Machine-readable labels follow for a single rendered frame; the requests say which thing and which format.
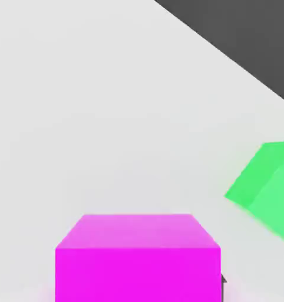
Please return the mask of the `small magenta cube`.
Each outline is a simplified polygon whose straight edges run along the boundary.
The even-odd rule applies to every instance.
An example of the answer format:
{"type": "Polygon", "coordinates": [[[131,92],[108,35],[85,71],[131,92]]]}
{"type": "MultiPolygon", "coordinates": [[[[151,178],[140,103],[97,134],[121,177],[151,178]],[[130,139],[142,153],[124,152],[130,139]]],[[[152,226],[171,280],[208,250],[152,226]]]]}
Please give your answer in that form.
{"type": "Polygon", "coordinates": [[[222,302],[221,263],[190,214],[84,215],[55,249],[55,302],[222,302]]]}

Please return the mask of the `small green cube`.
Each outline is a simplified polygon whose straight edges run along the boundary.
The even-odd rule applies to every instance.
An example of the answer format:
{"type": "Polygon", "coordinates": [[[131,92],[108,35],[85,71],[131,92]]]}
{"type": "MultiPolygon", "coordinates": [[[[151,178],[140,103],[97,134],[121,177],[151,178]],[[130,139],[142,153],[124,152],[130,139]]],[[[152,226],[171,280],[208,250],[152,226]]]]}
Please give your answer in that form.
{"type": "Polygon", "coordinates": [[[284,239],[284,141],[262,144],[224,197],[284,239]]]}

